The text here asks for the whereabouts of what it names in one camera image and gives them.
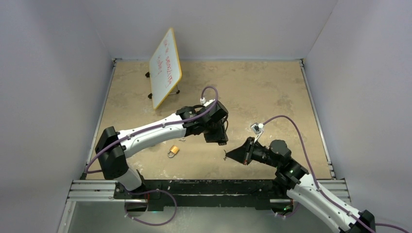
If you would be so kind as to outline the black cable padlock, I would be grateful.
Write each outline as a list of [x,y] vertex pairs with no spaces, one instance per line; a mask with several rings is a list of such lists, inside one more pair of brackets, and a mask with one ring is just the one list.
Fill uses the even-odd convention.
[[223,119],[221,121],[221,125],[218,129],[217,143],[218,143],[219,146],[224,146],[228,142],[228,136],[227,136],[227,133],[226,133],[227,126],[228,126],[227,120]]

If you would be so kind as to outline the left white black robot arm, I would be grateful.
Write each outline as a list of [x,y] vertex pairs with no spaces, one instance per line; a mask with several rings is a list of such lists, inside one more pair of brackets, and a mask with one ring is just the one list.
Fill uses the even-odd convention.
[[113,126],[103,130],[95,152],[106,180],[116,180],[134,199],[143,196],[143,176],[129,167],[127,159],[138,152],[168,140],[203,134],[207,143],[226,145],[225,122],[228,110],[211,100],[204,105],[184,106],[157,122],[129,130],[116,131]]

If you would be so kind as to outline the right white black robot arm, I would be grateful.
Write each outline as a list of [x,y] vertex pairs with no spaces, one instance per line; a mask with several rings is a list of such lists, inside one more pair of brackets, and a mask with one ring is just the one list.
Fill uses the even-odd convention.
[[274,194],[280,198],[288,196],[303,205],[334,233],[376,231],[372,213],[350,206],[316,181],[304,166],[292,158],[292,151],[285,141],[273,140],[267,147],[249,137],[242,146],[225,155],[243,165],[257,161],[275,167]]

